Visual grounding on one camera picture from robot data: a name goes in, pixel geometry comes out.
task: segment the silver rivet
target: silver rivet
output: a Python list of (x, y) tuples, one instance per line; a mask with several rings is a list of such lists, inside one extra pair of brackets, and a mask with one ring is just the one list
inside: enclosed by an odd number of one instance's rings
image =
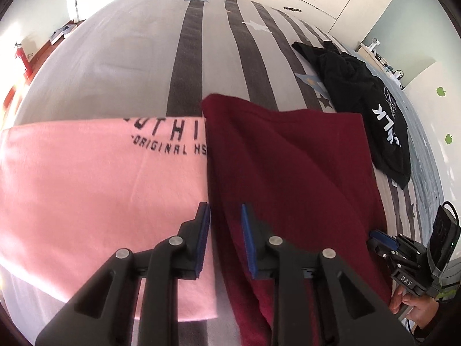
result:
[(276, 235), (273, 235), (272, 237), (269, 238), (269, 243), (274, 245), (274, 246), (280, 246), (282, 243), (283, 243), (283, 239), (276, 236)]
[(332, 259), (336, 256), (336, 251), (333, 249), (324, 249), (322, 251), (322, 255), (327, 259)]
[(170, 245), (172, 246), (179, 246), (182, 242), (183, 239), (181, 237), (178, 237), (177, 235), (170, 238)]
[(124, 259), (130, 255), (130, 252), (127, 249), (119, 249), (115, 253), (115, 256), (119, 259)]

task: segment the human hand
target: human hand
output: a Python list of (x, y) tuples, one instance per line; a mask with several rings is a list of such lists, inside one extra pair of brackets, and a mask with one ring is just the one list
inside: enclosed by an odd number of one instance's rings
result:
[(400, 305), (406, 304), (413, 306), (411, 312), (407, 315), (407, 319), (414, 321), (421, 329), (423, 329), (434, 318), (439, 309), (439, 303), (428, 295), (415, 297), (412, 294), (403, 294), (405, 288), (398, 286), (394, 291), (392, 299), (389, 303), (389, 309), (393, 314), (400, 310)]

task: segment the cabinet handle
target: cabinet handle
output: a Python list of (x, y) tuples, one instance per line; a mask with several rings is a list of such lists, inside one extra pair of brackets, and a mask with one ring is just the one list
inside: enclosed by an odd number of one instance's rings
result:
[(291, 10), (291, 11), (302, 11), (302, 10), (296, 9), (294, 7), (286, 7), (286, 6), (284, 7), (284, 9)]

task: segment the bed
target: bed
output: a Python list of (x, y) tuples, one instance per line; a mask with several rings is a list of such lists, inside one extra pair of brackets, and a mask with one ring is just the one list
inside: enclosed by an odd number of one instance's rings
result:
[[(306, 86), (316, 74), (294, 41), (331, 40), (309, 22), (248, 0), (115, 0), (88, 18), (43, 64), (14, 125), (40, 121), (201, 116), (200, 101), (221, 93), (272, 110), (335, 113), (328, 93)], [(401, 189), (375, 170), (388, 233), (426, 243), (441, 201), (439, 175), (424, 130), (404, 93), (369, 66), (393, 93), (409, 125), (412, 179)], [(239, 345), (215, 259), (217, 319), (180, 324), (181, 345)], [(19, 330), (34, 343), (63, 305), (0, 267), (3, 293)]]

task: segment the folded maroon garment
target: folded maroon garment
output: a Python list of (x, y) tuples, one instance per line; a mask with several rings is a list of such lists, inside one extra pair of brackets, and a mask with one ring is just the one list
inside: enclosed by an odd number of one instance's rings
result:
[(361, 115), (271, 112), (217, 94), (202, 109), (214, 233), (242, 345), (268, 345), (273, 319), (273, 283), (252, 280), (247, 266), (245, 202), (296, 247), (335, 249), (389, 303), (388, 273), (366, 248), (368, 232), (387, 226)]

